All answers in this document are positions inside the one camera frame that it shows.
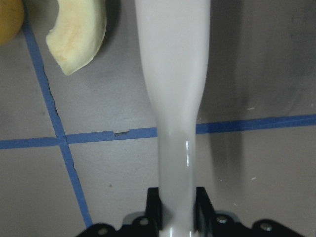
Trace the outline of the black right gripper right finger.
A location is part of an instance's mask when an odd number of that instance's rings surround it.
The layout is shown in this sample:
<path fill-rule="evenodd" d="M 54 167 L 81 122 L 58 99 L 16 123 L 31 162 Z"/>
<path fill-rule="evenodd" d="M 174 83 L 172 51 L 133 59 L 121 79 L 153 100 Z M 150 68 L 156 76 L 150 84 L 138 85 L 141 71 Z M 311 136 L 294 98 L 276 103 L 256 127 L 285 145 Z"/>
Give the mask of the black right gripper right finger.
<path fill-rule="evenodd" d="M 215 210 L 204 187 L 196 188 L 194 230 L 198 235 L 214 234 Z"/>

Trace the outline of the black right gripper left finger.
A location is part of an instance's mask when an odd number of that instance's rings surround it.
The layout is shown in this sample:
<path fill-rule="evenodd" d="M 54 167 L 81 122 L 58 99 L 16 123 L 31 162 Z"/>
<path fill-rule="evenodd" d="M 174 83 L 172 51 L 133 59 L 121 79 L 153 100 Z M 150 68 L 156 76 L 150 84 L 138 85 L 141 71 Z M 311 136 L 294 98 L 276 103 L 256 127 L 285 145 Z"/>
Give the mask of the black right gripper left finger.
<path fill-rule="evenodd" d="M 162 229 L 162 202 L 158 187 L 151 187 L 147 190 L 145 215 L 154 225 L 156 231 Z"/>

